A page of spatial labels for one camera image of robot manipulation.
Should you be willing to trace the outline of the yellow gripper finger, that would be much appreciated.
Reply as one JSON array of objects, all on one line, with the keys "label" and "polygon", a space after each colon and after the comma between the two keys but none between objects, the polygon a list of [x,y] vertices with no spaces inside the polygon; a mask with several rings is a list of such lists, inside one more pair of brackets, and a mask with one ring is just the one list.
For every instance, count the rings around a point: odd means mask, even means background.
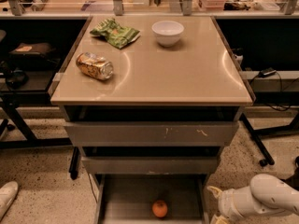
[{"label": "yellow gripper finger", "polygon": [[226,217],[214,215],[210,221],[210,224],[232,224],[232,222]]},{"label": "yellow gripper finger", "polygon": [[220,198],[221,194],[222,194],[222,190],[214,187],[214,186],[208,186],[207,189],[213,194],[213,196],[215,198]]}]

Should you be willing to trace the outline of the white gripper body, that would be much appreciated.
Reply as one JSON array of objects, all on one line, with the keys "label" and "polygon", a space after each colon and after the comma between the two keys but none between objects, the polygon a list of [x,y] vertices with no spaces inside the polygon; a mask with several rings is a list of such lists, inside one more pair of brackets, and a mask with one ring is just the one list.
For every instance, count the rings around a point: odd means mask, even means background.
[{"label": "white gripper body", "polygon": [[251,214],[252,196],[249,188],[227,189],[218,199],[221,214],[231,221],[238,221]]}]

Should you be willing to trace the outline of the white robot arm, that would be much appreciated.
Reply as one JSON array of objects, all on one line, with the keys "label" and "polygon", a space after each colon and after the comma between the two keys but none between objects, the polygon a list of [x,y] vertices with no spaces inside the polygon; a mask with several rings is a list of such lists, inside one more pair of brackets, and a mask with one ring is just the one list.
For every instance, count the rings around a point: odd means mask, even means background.
[{"label": "white robot arm", "polygon": [[299,191],[273,175],[258,174],[240,189],[207,189],[217,199],[220,212],[210,224],[235,224],[253,216],[299,215]]}]

